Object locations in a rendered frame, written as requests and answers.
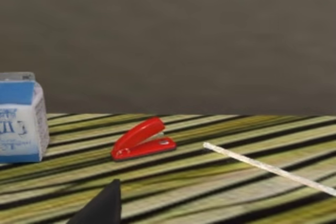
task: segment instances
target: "brown wall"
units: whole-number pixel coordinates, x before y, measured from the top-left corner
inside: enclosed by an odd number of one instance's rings
[[[336,0],[0,0],[0,49],[50,112],[336,112]]]

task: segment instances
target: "red stapler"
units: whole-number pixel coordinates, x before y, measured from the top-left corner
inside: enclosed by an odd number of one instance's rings
[[[114,144],[111,156],[115,161],[171,151],[176,143],[164,137],[165,126],[158,117],[150,118],[123,135]]]

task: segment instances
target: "carton top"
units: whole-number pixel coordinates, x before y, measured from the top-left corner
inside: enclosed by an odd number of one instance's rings
[[[31,105],[35,84],[33,73],[0,73],[0,105]]]

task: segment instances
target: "plain background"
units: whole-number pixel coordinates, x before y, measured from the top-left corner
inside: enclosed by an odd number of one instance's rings
[[[0,0],[49,112],[335,114],[336,0]]]

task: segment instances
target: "striped tablecloth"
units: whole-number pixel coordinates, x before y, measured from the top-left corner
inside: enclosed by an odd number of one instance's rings
[[[160,115],[177,150],[113,162],[113,143],[151,116],[49,115],[44,160],[0,165],[0,223],[65,223],[114,178],[123,223],[336,223],[335,197],[202,148],[336,187],[336,117]]]

